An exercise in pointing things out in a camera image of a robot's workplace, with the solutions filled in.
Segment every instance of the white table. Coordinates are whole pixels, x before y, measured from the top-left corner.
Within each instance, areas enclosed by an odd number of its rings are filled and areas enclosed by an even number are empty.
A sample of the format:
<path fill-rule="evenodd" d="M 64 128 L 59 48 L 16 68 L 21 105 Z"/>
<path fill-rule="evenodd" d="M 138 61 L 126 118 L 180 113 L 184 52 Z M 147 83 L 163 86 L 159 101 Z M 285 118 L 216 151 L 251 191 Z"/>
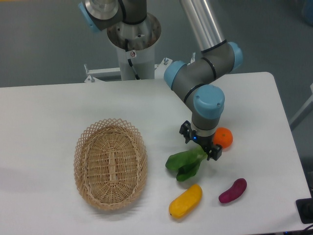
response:
<path fill-rule="evenodd" d="M 305 228 L 295 201 L 310 192 L 274 78 L 236 74 L 214 84 L 226 97 L 219 126 L 232 131 L 234 143 L 182 184 L 165 162 L 194 147 L 179 134 L 191 112 L 163 80 L 1 88 L 0 234 L 246 235 Z M 87 205 L 73 177 L 77 140 L 105 118 L 130 121 L 148 151 L 141 198 L 117 212 Z M 218 196 L 242 177 L 244 195 L 220 205 Z M 168 206 L 194 183 L 202 201 L 177 222 Z"/>

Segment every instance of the black cable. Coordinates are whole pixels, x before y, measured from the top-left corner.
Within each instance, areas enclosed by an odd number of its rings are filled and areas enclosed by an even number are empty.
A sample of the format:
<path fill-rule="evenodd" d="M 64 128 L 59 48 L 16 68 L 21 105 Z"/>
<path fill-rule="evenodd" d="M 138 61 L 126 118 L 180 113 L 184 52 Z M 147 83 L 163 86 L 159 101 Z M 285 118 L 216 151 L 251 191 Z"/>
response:
<path fill-rule="evenodd" d="M 129 42 L 129 41 L 128 41 L 127 39 L 125 39 L 125 51 L 126 51 L 126 52 L 129 51 L 129 49 L 128 49 L 128 42 Z M 131 59 L 128 59 L 127 61 L 128 61 L 129 66 L 132 68 L 132 70 L 133 70 L 133 72 L 134 72 L 134 75 L 135 75 L 136 80 L 140 80 L 140 77 L 139 77 L 139 75 L 138 75 L 138 73 L 137 73 L 137 71 L 136 71 L 136 69 L 135 69 L 135 67 L 134 67 L 134 65 L 133 65 L 133 63 L 132 63 L 132 60 L 131 60 Z"/>
<path fill-rule="evenodd" d="M 307 231 L 313 227 L 313 224 L 311 224 L 310 226 L 306 227 L 304 230 L 301 231 L 301 235 L 310 235 L 313 233 L 313 231 L 310 231 L 309 233 L 307 233 Z"/>

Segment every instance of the gray floor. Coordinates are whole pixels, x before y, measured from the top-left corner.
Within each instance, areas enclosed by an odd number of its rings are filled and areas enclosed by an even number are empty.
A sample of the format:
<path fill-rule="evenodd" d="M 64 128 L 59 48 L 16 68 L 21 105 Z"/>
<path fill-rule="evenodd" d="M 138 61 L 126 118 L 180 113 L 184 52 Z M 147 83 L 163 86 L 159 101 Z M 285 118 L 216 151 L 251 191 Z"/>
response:
<path fill-rule="evenodd" d="M 117 67 L 106 34 L 91 33 L 79 2 L 0 2 L 0 87 L 83 82 L 85 63 L 89 69 Z M 301 18 L 302 3 L 212 0 L 224 35 L 244 52 L 245 62 L 235 72 L 272 73 L 288 119 L 310 97 L 313 83 L 313 27 Z M 200 55 L 179 1 L 148 0 L 148 10 L 162 25 L 156 61 Z M 302 159 L 313 158 L 312 130 L 313 112 L 293 132 Z"/>

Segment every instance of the robotic arm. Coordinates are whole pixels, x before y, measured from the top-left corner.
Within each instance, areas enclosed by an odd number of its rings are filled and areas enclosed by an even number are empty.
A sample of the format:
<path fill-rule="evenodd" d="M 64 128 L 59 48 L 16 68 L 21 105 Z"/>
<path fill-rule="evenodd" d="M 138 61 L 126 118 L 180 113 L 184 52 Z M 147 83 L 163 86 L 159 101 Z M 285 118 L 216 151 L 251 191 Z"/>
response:
<path fill-rule="evenodd" d="M 224 110 L 225 96 L 220 88 L 209 84 L 237 68 L 243 56 L 237 44 L 227 43 L 209 0 L 180 0 L 180 3 L 196 35 L 202 58 L 189 65 L 173 62 L 164 79 L 192 111 L 191 122 L 186 121 L 179 130 L 185 142 L 194 141 L 208 154 L 208 160 L 217 160 L 222 147 L 214 145 L 212 139 Z M 107 28 L 111 42 L 126 52 L 146 50 L 159 39 L 160 25 L 147 13 L 146 0 L 85 0 L 79 7 L 94 31 Z M 129 65 L 124 70 L 129 69 L 127 73 L 134 73 L 136 78 L 147 69 L 148 64 L 137 71 L 131 58 L 126 60 Z"/>

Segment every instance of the orange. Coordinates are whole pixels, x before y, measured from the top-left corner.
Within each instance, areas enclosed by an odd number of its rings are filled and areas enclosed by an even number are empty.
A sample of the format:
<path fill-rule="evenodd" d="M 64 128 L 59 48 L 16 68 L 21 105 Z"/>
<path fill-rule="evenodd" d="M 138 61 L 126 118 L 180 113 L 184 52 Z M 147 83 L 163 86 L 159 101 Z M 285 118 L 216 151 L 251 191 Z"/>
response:
<path fill-rule="evenodd" d="M 225 127 L 217 128 L 213 138 L 213 143 L 219 144 L 223 148 L 230 147 L 233 143 L 233 135 L 231 134 L 231 131 Z"/>

